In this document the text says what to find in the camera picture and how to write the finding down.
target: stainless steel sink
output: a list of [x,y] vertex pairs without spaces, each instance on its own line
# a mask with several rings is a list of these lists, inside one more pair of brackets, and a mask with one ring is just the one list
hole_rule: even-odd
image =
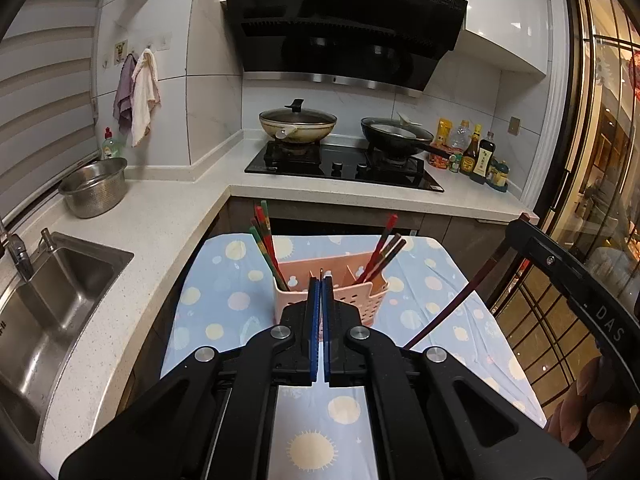
[[53,233],[56,249],[32,257],[34,275],[16,276],[0,296],[0,406],[37,451],[68,356],[133,254]]

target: window blind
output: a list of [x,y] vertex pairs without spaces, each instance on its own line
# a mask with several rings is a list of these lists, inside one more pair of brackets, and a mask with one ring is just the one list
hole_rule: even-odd
[[97,153],[91,58],[99,0],[27,0],[0,41],[0,217]]

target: pink plastic basket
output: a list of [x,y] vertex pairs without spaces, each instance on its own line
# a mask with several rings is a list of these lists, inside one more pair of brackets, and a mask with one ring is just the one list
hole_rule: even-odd
[[362,324],[371,326],[385,297],[388,283],[380,273],[373,282],[352,285],[356,280],[356,273],[360,268],[364,270],[370,257],[371,253],[359,253],[281,262],[280,270],[291,291],[280,290],[276,280],[273,280],[276,323],[280,322],[282,311],[287,305],[306,300],[309,278],[312,276],[318,278],[322,269],[325,273],[331,272],[334,280],[334,298],[356,306],[360,311]]

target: range hood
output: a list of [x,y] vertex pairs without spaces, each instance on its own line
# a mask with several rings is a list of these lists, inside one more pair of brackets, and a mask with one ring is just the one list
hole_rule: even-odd
[[422,94],[466,0],[226,0],[244,78]]

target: polka dot tablecloth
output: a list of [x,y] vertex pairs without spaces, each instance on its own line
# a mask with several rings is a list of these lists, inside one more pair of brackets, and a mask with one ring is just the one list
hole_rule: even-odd
[[[373,328],[402,346],[466,285],[447,251],[432,238],[407,237],[383,271],[389,291]],[[372,251],[377,236],[275,237],[280,261]],[[295,281],[301,276],[285,276]],[[162,375],[202,345],[226,351],[272,326],[271,273],[251,235],[207,240],[193,263],[175,314]],[[473,293],[414,348],[449,351],[533,421],[546,420],[500,328]],[[322,359],[318,378],[322,381]],[[363,388],[279,389],[270,480],[375,480],[378,477]]]

